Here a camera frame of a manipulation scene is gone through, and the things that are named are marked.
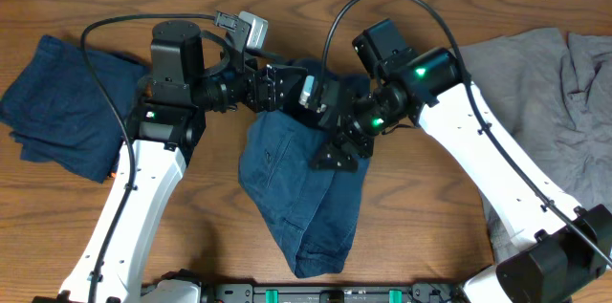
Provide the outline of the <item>dark blue denim shorts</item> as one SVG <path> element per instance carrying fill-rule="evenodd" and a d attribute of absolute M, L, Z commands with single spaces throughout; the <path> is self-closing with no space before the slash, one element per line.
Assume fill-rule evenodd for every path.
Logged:
<path fill-rule="evenodd" d="M 238 182 L 257 205 L 275 242 L 298 278 L 340 273 L 355 238 L 363 182 L 357 172 L 314 170 L 309 162 L 327 139 L 316 112 L 293 96 L 258 114 L 238 165 Z"/>

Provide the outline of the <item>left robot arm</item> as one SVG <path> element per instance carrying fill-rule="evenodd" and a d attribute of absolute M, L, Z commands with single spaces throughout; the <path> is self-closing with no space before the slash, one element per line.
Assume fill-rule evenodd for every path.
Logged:
<path fill-rule="evenodd" d="M 205 114 L 242 103 L 279 108 L 303 70 L 266 53 L 265 19 L 242 11 L 211 20 L 226 34 L 201 30 L 193 14 L 161 15 L 152 31 L 150 97 L 121 123 L 118 174 L 92 237 L 56 302 L 204 302 L 193 273 L 170 272 L 149 288 L 143 273 L 168 200 L 206 129 Z"/>

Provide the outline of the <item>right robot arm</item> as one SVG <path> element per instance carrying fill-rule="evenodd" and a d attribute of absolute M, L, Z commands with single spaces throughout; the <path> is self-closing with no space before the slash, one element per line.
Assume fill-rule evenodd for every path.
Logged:
<path fill-rule="evenodd" d="M 528 157 L 482 98 L 465 83 L 457 57 L 417 54 L 390 20 L 366 29 L 353 47 L 377 89 L 356 97 L 331 82 L 323 98 L 330 139 L 315 169 L 354 172 L 374 139 L 409 119 L 463 167 L 489 201 L 516 248 L 509 259 L 465 281 L 465 302 L 564 302 L 608 269 L 611 214 L 584 208 Z"/>

